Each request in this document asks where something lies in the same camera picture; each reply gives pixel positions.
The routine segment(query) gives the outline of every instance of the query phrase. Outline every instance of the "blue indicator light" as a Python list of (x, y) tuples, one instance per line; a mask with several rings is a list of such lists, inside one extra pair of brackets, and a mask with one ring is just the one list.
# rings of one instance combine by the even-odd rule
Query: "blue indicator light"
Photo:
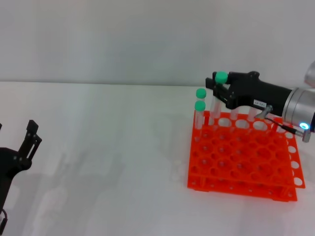
[(302, 129), (309, 129), (310, 128), (310, 126), (308, 124), (306, 124), (306, 123), (300, 123), (300, 127)]

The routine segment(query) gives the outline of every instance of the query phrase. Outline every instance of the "white tabletop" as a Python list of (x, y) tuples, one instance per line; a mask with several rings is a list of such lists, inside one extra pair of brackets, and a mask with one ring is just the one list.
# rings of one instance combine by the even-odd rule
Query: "white tabletop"
[(18, 149), (29, 119), (43, 139), (4, 236), (313, 236), (314, 138), (298, 141), (298, 202), (187, 189), (195, 91), (0, 83), (0, 146)]

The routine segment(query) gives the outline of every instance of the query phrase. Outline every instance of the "test tube rack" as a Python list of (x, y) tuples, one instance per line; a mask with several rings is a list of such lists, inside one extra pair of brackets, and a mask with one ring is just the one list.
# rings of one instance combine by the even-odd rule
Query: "test tube rack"
[[(188, 188), (297, 201), (296, 188), (305, 188), (305, 182), (294, 136), (267, 120), (229, 118), (222, 112), (209, 125), (210, 112), (204, 111), (201, 130), (193, 124)], [(222, 120), (228, 125), (221, 126)], [(238, 128), (239, 122), (245, 128)]]

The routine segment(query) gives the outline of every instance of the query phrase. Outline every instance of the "green cap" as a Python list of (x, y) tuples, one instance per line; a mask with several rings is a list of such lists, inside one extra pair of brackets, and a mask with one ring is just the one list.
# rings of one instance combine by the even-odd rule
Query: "green cap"
[(196, 91), (197, 98), (203, 99), (203, 98), (206, 97), (206, 95), (207, 95), (207, 92), (206, 92), (206, 90), (204, 88), (197, 89), (197, 91)]
[(216, 82), (219, 83), (219, 84), (225, 84), (226, 81), (227, 81), (227, 76), (228, 74), (224, 71), (219, 71), (216, 73)]
[(206, 109), (206, 103), (204, 101), (196, 101), (195, 110), (198, 112), (203, 112)]

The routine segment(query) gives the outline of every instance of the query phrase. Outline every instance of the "white wall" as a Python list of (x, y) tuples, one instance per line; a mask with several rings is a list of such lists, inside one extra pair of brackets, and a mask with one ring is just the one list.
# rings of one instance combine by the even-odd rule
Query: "white wall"
[(2, 0), (0, 78), (203, 85), (257, 70), (293, 87), (315, 59), (313, 0)]

